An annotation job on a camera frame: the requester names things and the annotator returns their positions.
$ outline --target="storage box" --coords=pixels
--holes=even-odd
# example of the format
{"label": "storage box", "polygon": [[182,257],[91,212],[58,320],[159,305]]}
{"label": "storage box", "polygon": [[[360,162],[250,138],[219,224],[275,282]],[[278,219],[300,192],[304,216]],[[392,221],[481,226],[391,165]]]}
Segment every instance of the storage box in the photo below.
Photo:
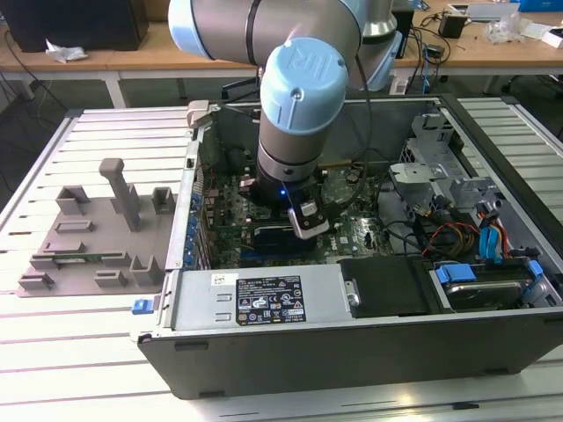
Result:
{"label": "storage box", "polygon": [[151,22],[167,22],[170,0],[144,0],[147,18]]}
{"label": "storage box", "polygon": [[520,11],[563,11],[563,0],[510,0],[519,3]]}
{"label": "storage box", "polygon": [[555,48],[563,48],[563,27],[553,28],[544,34],[542,41]]}

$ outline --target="aluminum extrusion table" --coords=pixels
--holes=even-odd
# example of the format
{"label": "aluminum extrusion table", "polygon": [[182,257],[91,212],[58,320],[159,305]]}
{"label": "aluminum extrusion table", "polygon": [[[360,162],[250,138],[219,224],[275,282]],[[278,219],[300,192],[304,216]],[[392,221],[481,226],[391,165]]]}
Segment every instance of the aluminum extrusion table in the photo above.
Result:
{"label": "aluminum extrusion table", "polygon": [[[563,220],[563,153],[555,138],[519,105],[498,98],[462,104]],[[0,214],[2,420],[563,418],[563,347],[519,375],[183,402],[129,337],[155,317],[131,315],[139,296],[20,299],[14,294],[58,213],[54,199],[62,186],[81,184],[90,197],[110,197],[97,169],[102,158],[120,156],[125,179],[140,194],[162,182],[176,193],[186,131],[186,107],[92,110],[66,118]],[[466,155],[484,171],[470,151]]]}

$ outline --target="robotic arm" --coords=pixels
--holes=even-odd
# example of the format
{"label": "robotic arm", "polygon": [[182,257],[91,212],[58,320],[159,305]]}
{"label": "robotic arm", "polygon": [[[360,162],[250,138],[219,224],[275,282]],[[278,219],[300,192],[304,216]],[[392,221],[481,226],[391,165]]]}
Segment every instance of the robotic arm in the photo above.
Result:
{"label": "robotic arm", "polygon": [[[392,0],[172,0],[177,46],[209,59],[266,66],[253,201],[289,208],[296,235],[330,228],[314,173],[351,80],[356,55],[380,89],[400,43]],[[364,43],[363,51],[359,50]]]}

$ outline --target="white table leg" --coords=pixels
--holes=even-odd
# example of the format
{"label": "white table leg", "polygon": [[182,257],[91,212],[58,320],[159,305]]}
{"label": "white table leg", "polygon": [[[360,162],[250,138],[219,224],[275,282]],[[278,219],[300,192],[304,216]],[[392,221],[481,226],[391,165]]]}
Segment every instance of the white table leg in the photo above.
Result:
{"label": "white table leg", "polygon": [[120,87],[120,79],[118,76],[109,76],[105,79],[107,91],[112,98],[114,108],[128,108],[129,104]]}
{"label": "white table leg", "polygon": [[29,82],[27,81],[12,81],[11,86],[14,91],[17,92],[25,100],[35,99],[35,94],[29,87]]}
{"label": "white table leg", "polygon": [[490,94],[494,89],[494,86],[499,82],[500,76],[490,76],[485,82],[485,88],[483,88],[484,94]]}

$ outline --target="white paper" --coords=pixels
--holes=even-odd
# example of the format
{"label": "white paper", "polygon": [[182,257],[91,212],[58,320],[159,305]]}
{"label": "white paper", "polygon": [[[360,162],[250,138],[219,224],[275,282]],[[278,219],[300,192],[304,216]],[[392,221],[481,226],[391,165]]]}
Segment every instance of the white paper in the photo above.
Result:
{"label": "white paper", "polygon": [[66,63],[72,60],[82,60],[88,57],[88,55],[84,52],[84,49],[81,47],[66,48],[51,44],[49,40],[45,41],[47,43],[47,50],[45,50],[45,54],[60,63]]}
{"label": "white paper", "polygon": [[544,25],[544,24],[536,24],[532,22],[531,24],[527,25],[520,34],[524,37],[533,38],[535,40],[541,40],[545,33],[551,31],[553,26]]}

